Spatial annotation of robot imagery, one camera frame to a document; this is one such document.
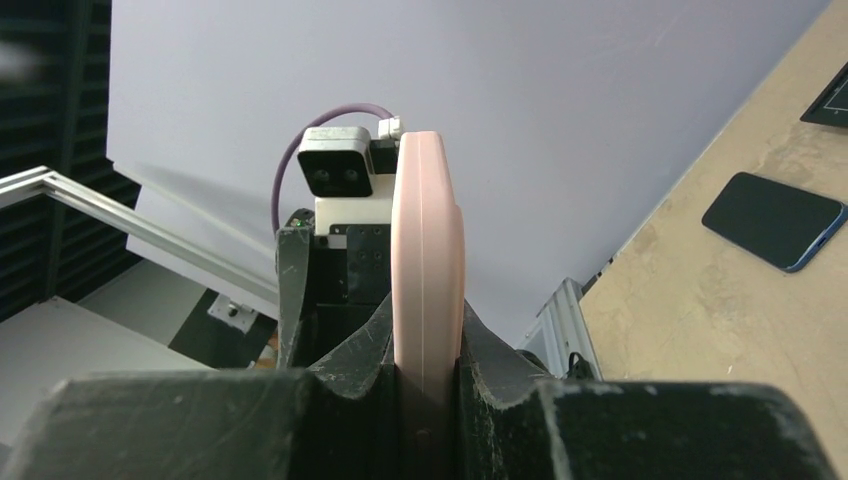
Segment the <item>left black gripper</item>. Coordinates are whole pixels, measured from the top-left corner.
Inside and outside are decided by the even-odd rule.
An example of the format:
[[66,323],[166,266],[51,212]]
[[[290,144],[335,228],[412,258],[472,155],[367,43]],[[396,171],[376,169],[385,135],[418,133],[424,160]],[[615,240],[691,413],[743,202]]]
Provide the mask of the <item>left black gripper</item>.
[[316,238],[310,252],[308,226],[278,231],[278,369],[297,362],[306,290],[311,301],[310,363],[370,319],[390,291],[390,236],[388,225],[334,226],[329,235]]

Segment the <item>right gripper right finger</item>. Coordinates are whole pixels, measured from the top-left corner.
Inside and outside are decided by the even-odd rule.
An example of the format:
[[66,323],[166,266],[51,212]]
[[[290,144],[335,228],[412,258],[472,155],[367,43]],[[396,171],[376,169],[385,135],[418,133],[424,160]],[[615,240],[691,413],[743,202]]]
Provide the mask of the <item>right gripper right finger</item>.
[[757,383],[563,380],[464,310],[460,479],[834,479],[801,410]]

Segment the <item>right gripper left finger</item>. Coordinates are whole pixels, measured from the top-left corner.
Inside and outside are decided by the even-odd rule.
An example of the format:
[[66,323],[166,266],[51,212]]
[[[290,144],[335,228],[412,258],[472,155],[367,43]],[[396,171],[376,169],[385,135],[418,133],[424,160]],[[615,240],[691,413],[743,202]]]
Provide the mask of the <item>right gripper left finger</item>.
[[5,479],[390,479],[392,307],[308,368],[109,373],[61,382]]

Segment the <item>pink phone case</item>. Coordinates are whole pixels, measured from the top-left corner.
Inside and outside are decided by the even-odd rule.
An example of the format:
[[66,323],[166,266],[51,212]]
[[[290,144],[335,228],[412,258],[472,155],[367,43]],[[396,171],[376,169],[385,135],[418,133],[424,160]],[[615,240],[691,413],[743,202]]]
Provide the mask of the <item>pink phone case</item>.
[[406,402],[445,409],[459,355],[464,227],[443,139],[408,132],[400,142],[391,218],[395,362]]

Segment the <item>blue phone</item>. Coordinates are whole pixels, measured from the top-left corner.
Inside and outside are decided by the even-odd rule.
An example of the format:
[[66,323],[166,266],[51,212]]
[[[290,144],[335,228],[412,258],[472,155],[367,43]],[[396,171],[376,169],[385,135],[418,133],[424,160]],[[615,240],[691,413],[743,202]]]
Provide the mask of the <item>blue phone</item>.
[[847,221],[847,205],[795,186],[738,172],[701,218],[733,245],[786,273],[804,268]]

